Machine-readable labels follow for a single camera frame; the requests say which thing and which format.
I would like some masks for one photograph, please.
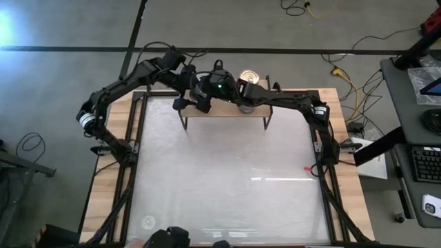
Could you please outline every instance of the wheel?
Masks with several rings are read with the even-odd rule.
[[[404,213],[395,215],[395,221],[398,223],[403,223],[406,220]]]

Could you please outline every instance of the keyboard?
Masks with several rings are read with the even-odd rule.
[[[441,148],[411,146],[416,182],[441,183]]]

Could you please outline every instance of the tin can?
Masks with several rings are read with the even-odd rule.
[[[248,83],[254,83],[254,84],[258,83],[259,79],[260,79],[259,75],[255,71],[252,71],[252,70],[243,70],[240,73],[239,78],[248,82]],[[254,107],[240,105],[239,110],[243,114],[251,114],[254,111]]]

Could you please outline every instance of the gray floor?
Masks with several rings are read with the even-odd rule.
[[[3,0],[0,45],[127,46],[139,4],[140,0]],[[436,2],[339,0],[328,11],[331,6],[332,1],[314,1],[313,10],[325,15],[314,19],[308,14],[288,17],[275,0],[150,0],[136,45],[162,40],[185,47],[347,49],[368,34],[385,36],[418,27]],[[386,41],[366,40],[357,48],[405,49],[417,40],[418,32],[411,31]],[[93,90],[117,78],[124,56],[0,52],[0,137],[13,151],[25,133],[39,132],[47,144],[40,162],[57,168],[54,178],[35,178],[14,242],[32,240],[46,223],[78,229],[96,161],[88,148],[96,141],[83,137],[74,117]],[[348,56],[338,65],[361,86],[383,58],[387,56]],[[329,75],[332,67],[318,55],[209,54],[195,64],[200,70],[209,69],[215,59],[224,60],[233,75],[253,69],[269,74],[283,87],[336,87],[340,95],[348,90],[347,83]],[[388,132],[398,120],[386,86],[377,93],[384,97],[367,116]],[[353,106],[354,101],[352,96],[343,104]],[[365,196],[380,242],[420,247],[441,243],[440,230],[423,229],[414,220],[392,222],[390,214],[401,211],[395,192],[369,191]]]

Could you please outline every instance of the robotic arm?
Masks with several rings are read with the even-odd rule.
[[[227,70],[223,69],[223,62],[220,60],[215,62],[212,71],[196,72],[194,65],[184,64],[185,59],[182,53],[171,47],[163,58],[144,60],[135,65],[133,71],[127,76],[119,78],[111,85],[92,93],[89,100],[81,106],[76,116],[77,121],[84,129],[85,136],[95,137],[106,142],[120,166],[131,166],[135,161],[132,148],[127,141],[118,139],[105,127],[107,109],[112,102],[137,87],[161,82],[180,93],[180,98],[176,99],[173,103],[175,110],[182,110],[187,105],[195,105],[196,109],[208,113],[211,108],[210,101],[212,98],[229,101],[230,103],[237,104],[237,106],[256,107],[259,105],[272,105],[298,110],[305,117],[311,129],[317,132],[321,139],[322,150],[318,164],[334,166],[338,163],[340,147],[334,139],[333,132],[329,131],[329,128],[332,129],[329,123],[329,106],[316,98],[312,93],[284,92],[280,89],[278,83],[274,84],[273,90],[266,90],[257,84],[248,83],[240,79],[236,81]],[[176,71],[181,64],[184,65],[181,73],[174,73],[173,71]],[[198,74],[204,75],[198,79],[196,77]],[[190,91],[191,100],[183,98],[186,90]],[[321,166],[318,166],[318,169],[323,173]],[[338,204],[326,181],[321,185],[323,185],[322,192],[324,196],[329,199],[329,202],[334,206],[338,214],[342,216],[342,219],[346,222],[356,240],[359,242],[369,242],[370,240],[363,236]],[[127,186],[127,192],[123,193],[123,196],[130,194],[129,191],[131,190],[131,186]],[[116,205],[118,209],[114,210],[116,212],[120,210],[122,204],[121,200]],[[89,243],[96,243],[101,240],[112,218],[116,216],[114,210],[112,210],[111,216],[108,217]]]

